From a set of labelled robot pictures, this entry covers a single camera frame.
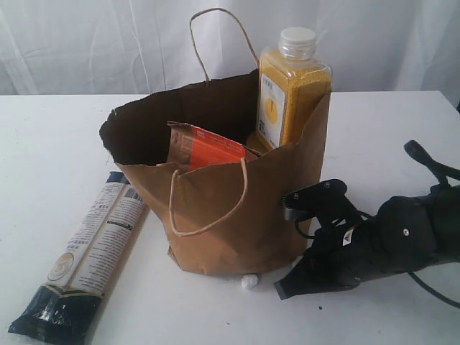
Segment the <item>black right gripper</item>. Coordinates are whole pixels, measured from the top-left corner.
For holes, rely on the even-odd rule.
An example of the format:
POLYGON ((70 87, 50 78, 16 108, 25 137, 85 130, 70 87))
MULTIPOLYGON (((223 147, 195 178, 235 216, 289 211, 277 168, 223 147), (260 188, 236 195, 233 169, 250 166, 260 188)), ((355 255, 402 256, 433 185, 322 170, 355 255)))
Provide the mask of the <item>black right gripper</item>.
POLYGON ((388 276, 387 253, 373 220, 313 241, 301 260, 274 286, 281 300, 332 293, 388 276))

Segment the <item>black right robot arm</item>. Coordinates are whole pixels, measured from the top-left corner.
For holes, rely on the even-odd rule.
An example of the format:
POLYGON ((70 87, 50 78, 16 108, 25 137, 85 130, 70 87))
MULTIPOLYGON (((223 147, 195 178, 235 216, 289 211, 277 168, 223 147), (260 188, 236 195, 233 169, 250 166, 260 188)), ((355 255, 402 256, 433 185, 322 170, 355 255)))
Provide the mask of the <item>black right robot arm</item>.
POLYGON ((312 245, 278 282, 288 295, 344 291, 432 265, 459 261, 459 187, 435 185, 428 195, 393 196, 369 216, 345 196, 340 180, 298 192, 297 224, 318 219, 312 245))

